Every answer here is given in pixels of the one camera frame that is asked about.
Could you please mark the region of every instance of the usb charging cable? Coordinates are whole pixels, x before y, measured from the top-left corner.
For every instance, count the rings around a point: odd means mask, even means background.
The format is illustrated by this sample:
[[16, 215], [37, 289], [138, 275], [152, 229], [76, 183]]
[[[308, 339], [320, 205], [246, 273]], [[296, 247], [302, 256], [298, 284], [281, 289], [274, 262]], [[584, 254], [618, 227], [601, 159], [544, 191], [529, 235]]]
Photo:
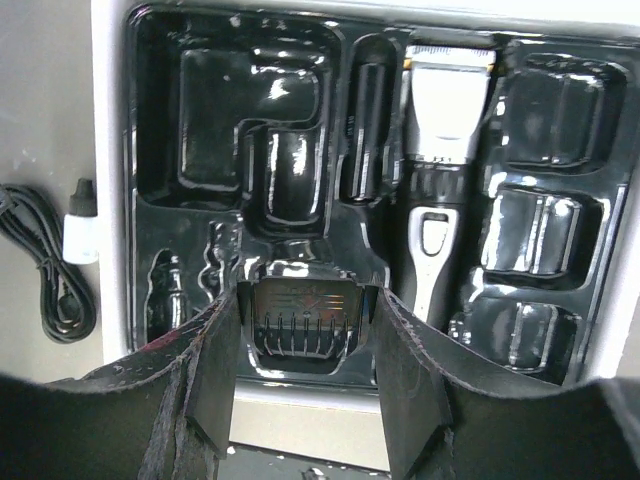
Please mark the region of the usb charging cable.
[[62, 224], [53, 205], [33, 188], [0, 184], [0, 232], [40, 271], [44, 333], [58, 343], [86, 338], [96, 325], [94, 298], [78, 267], [62, 259]]

